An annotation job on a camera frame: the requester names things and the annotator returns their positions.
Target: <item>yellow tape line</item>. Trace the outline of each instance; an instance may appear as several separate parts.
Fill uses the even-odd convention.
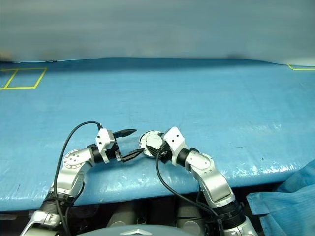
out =
[[[6,84],[5,84],[5,86],[3,87],[3,89],[6,89],[6,88],[9,86],[9,84],[10,84],[11,81],[13,80],[14,76],[16,75],[16,73],[18,73],[18,71],[19,71],[19,69],[16,69],[16,70],[14,71],[14,73],[11,75],[10,79],[8,80],[8,82],[6,82]]]
[[[291,69],[291,70],[315,70],[315,68],[311,67],[311,68],[294,68],[293,66],[291,66],[290,64],[287,64],[287,66]]]
[[[47,67],[1,69],[0,71],[13,71],[14,70],[14,73],[11,75],[10,79],[6,82],[5,86],[3,88],[0,88],[0,90],[35,89],[38,86],[38,84],[41,81],[41,79],[44,77],[47,69],[48,69]],[[9,84],[11,83],[11,81],[13,80],[13,78],[15,77],[16,73],[19,70],[43,70],[43,72],[40,74],[40,76],[39,76],[39,78],[36,81],[34,86],[9,87]]]

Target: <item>white wall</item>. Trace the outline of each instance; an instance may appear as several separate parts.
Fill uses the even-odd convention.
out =
[[[15,61],[246,58],[315,65],[315,0],[0,0]]]

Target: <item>blue cloth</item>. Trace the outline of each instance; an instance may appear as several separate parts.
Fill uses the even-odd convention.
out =
[[[277,192],[250,193],[253,214],[266,236],[315,235],[315,160],[294,173]]]
[[[90,59],[0,64],[0,211],[39,208],[69,132],[97,120],[117,131],[122,154],[148,130],[180,128],[187,145],[209,154],[231,187],[284,181],[315,153],[315,71],[232,59]],[[66,153],[95,142],[82,127]],[[180,193],[198,190],[184,168],[160,165]],[[168,195],[152,158],[99,164],[86,174],[78,205]]]

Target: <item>blue table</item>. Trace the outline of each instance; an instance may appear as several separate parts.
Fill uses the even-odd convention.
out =
[[[113,131],[138,129],[119,138],[123,154],[138,148],[144,132],[178,126],[232,187],[285,180],[314,157],[312,70],[231,59],[91,59],[0,70],[0,211],[40,206],[65,138],[87,120]],[[83,127],[66,151],[85,148],[96,134]],[[197,190],[184,168],[160,168],[179,192]],[[168,194],[154,161],[142,155],[91,169],[77,204]]]

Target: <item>metal cylinder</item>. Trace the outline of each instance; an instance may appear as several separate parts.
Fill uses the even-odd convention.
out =
[[[121,203],[110,218],[107,227],[134,225],[137,223],[137,214],[133,202]]]
[[[186,201],[180,200],[177,217],[195,217],[201,218],[199,210],[197,207],[190,205]],[[191,233],[196,236],[205,235],[205,225],[201,220],[191,220],[191,219],[178,219],[177,228]]]
[[[31,228],[26,231],[24,236],[57,236],[58,232],[39,228]]]

